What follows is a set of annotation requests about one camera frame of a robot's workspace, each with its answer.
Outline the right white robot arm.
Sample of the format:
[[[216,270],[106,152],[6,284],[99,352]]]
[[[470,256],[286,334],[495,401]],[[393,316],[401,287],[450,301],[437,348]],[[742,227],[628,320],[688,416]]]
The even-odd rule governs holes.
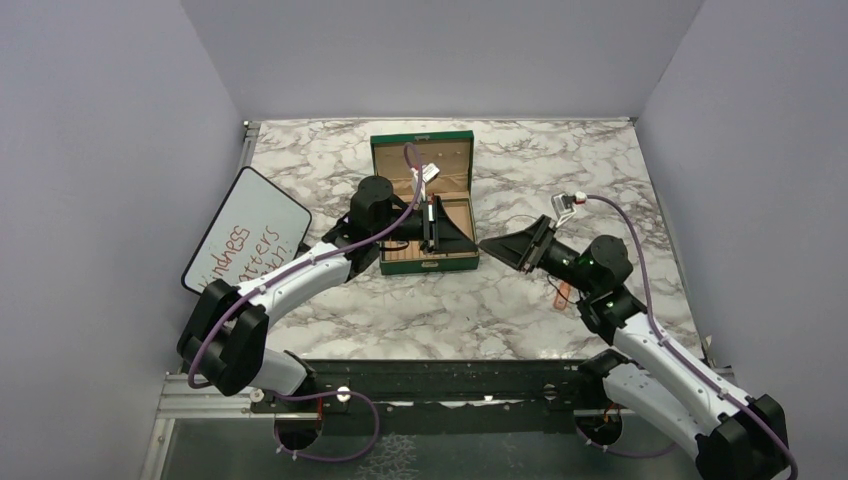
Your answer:
[[[633,265],[624,242],[595,238],[582,252],[556,240],[552,220],[480,241],[510,268],[542,269],[581,298],[587,328],[608,350],[584,362],[579,398],[600,407],[622,405],[670,438],[704,479],[772,479],[793,470],[785,414],[768,395],[754,398],[692,356],[625,286]]]

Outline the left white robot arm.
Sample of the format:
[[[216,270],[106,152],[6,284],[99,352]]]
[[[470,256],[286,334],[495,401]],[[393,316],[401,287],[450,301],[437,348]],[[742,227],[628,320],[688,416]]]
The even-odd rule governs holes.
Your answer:
[[[476,242],[447,214],[440,197],[416,205],[423,186],[405,202],[392,183],[368,176],[349,211],[311,249],[257,279],[208,284],[181,334],[177,351],[188,363],[188,384],[232,396],[247,387],[273,393],[290,410],[313,401],[312,369],[295,354],[266,347],[277,321],[319,293],[361,274],[382,253],[382,243],[417,244],[425,253],[475,253]]]

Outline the green jewelry box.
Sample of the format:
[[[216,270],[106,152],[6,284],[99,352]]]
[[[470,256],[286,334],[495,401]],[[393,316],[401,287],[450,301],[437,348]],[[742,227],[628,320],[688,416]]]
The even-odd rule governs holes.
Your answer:
[[[467,197],[471,201],[474,134],[466,131],[376,135],[370,138],[374,173],[387,178],[395,193],[409,201],[415,181],[404,157],[404,145],[411,143],[420,153],[422,164],[434,163],[440,169],[436,179],[426,184],[429,195]],[[477,232],[472,207],[472,240]],[[391,275],[424,274],[475,270],[480,253],[427,254],[420,250],[419,241],[388,241],[379,259],[381,273]]]

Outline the orange highlighter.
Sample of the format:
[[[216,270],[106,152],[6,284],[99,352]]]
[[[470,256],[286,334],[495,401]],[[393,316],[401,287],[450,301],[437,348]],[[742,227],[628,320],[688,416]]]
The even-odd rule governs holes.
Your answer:
[[[570,293],[571,286],[569,284],[565,282],[557,284],[553,308],[564,311],[570,305]]]

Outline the white dry-erase board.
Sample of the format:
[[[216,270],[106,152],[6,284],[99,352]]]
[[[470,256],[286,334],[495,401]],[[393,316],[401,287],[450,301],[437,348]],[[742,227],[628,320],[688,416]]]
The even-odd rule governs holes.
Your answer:
[[[293,260],[311,212],[251,167],[242,168],[186,266],[182,286],[196,294],[222,279],[230,285]]]

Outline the black mounting rail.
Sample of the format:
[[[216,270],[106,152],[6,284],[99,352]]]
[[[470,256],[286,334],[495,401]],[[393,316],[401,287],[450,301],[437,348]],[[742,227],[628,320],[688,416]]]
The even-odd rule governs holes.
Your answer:
[[[615,442],[623,413],[577,360],[314,360],[286,401],[261,387],[250,410],[285,435],[584,433]]]

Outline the aluminium frame rail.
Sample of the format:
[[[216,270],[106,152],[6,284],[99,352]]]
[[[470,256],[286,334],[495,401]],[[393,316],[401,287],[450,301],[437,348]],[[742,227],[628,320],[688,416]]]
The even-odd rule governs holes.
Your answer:
[[[192,389],[185,374],[166,374],[156,407],[153,430],[141,469],[140,479],[161,479],[177,420],[280,420],[315,421],[313,412],[256,413],[251,410],[252,394],[243,389],[226,397],[214,388]]]

